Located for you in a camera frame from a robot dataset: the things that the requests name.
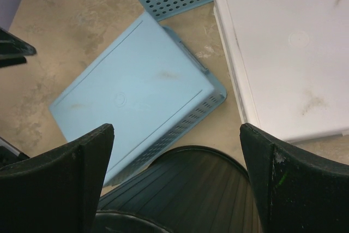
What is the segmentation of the large black plastic bucket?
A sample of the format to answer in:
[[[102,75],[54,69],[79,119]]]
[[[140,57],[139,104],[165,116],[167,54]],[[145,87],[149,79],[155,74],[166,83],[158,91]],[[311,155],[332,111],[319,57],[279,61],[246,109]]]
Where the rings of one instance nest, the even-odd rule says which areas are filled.
[[[246,169],[183,146],[100,198],[93,232],[261,232]]]

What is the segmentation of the white plastic basket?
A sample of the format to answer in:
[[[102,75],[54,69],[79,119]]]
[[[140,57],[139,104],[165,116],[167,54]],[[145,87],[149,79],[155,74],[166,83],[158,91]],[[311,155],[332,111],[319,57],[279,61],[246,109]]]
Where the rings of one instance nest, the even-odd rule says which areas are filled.
[[[214,15],[243,123],[348,134],[348,0],[214,0]]]

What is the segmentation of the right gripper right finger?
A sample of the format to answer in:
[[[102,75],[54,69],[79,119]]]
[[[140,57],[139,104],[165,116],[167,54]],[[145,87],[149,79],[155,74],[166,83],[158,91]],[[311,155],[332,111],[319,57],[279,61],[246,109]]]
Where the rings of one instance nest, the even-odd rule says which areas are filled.
[[[239,137],[264,232],[348,232],[348,165],[250,123]]]

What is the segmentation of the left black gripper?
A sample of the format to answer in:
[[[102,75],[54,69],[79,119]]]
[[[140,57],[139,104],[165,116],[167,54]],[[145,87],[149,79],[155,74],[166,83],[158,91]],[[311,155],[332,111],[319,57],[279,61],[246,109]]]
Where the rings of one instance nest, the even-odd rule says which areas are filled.
[[[0,56],[1,67],[26,64],[26,57],[35,56],[36,48],[1,28]]]

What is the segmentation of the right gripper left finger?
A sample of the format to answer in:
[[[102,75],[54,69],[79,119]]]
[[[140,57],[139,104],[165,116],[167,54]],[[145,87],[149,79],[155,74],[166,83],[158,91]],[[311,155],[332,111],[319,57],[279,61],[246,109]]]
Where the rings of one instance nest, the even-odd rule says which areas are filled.
[[[103,124],[1,168],[1,232],[91,232],[114,138]]]

